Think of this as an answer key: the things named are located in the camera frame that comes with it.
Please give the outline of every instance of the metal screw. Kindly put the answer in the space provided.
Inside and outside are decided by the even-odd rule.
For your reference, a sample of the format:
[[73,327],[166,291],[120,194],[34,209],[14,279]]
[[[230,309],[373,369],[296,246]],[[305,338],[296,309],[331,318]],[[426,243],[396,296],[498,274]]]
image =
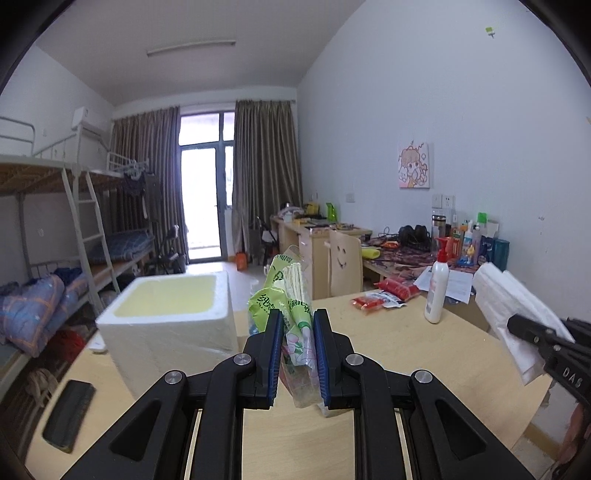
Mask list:
[[351,354],[347,355],[347,357],[345,358],[345,361],[349,365],[361,365],[363,363],[363,357],[361,355],[359,355],[358,353],[351,353]]
[[234,363],[237,365],[248,365],[252,360],[252,357],[248,353],[239,353],[234,356]]
[[419,383],[431,383],[433,380],[431,372],[427,372],[426,370],[419,370],[414,374],[414,378],[416,378]]
[[183,374],[178,370],[172,370],[164,376],[164,381],[170,385],[179,383],[183,379]]

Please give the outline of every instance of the electrical outlet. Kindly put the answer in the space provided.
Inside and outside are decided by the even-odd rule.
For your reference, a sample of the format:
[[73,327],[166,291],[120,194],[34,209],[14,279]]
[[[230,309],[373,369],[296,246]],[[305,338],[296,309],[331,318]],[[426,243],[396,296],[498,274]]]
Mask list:
[[434,193],[431,198],[431,208],[443,208],[443,195],[441,193]]
[[444,195],[443,196],[443,208],[456,208],[456,196],[455,195]]

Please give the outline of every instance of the ceiling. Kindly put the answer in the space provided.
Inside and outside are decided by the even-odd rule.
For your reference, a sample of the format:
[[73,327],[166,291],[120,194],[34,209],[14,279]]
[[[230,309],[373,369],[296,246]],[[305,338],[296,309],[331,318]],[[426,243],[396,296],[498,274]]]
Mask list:
[[[37,45],[113,105],[249,85],[297,86],[363,0],[77,0]],[[187,41],[235,39],[148,58]]]

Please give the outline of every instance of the towel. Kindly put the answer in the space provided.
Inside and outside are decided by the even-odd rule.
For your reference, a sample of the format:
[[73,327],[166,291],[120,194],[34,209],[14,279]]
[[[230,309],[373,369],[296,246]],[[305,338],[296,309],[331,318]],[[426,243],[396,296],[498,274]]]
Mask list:
[[508,270],[501,272],[492,263],[486,263],[478,269],[472,284],[476,290],[476,304],[496,337],[513,356],[524,385],[544,373],[544,360],[536,347],[509,332],[510,317],[519,314],[554,329],[564,340],[574,342],[558,316]]

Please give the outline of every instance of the metal bed frame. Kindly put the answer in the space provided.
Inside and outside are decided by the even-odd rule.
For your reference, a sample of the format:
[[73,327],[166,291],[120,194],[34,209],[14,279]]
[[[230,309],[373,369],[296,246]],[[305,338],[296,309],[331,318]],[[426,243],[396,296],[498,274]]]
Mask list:
[[[99,315],[105,308],[99,297],[99,291],[112,283],[115,290],[119,292],[117,276],[131,268],[139,260],[144,258],[149,250],[142,252],[132,261],[122,262],[113,266],[106,244],[105,231],[103,229],[102,217],[100,214],[99,202],[95,193],[95,186],[98,189],[108,189],[119,183],[124,174],[136,177],[145,171],[147,162],[137,162],[131,158],[111,152],[105,145],[102,137],[97,133],[80,124],[76,131],[70,135],[53,142],[39,150],[35,150],[35,127],[34,125],[0,116],[0,121],[6,122],[9,129],[24,132],[26,134],[3,134],[0,138],[15,142],[20,145],[30,145],[26,155],[0,154],[0,196],[15,196],[18,201],[18,217],[20,225],[22,254],[24,257],[27,274],[29,278],[39,278],[48,275],[50,271],[59,266],[80,266],[88,279],[88,292],[82,296],[76,307],[78,311],[86,302],[90,303],[95,315]],[[97,141],[106,154],[104,170],[90,168],[81,163],[80,151],[82,138],[90,137]],[[67,158],[68,147],[74,147],[76,158]],[[80,192],[86,192],[90,198],[80,198]],[[49,260],[32,264],[27,249],[27,236],[25,231],[24,199],[26,195],[37,193],[60,193],[66,194],[76,234],[78,256]],[[98,233],[84,237],[80,228],[80,211],[85,215],[91,215],[89,210],[84,211],[92,205],[96,216]],[[100,242],[103,247],[106,260],[106,268],[101,271],[91,269],[86,247]],[[8,371],[0,379],[0,400],[6,393],[8,386],[27,364],[28,356],[21,352],[21,355],[11,360]]]

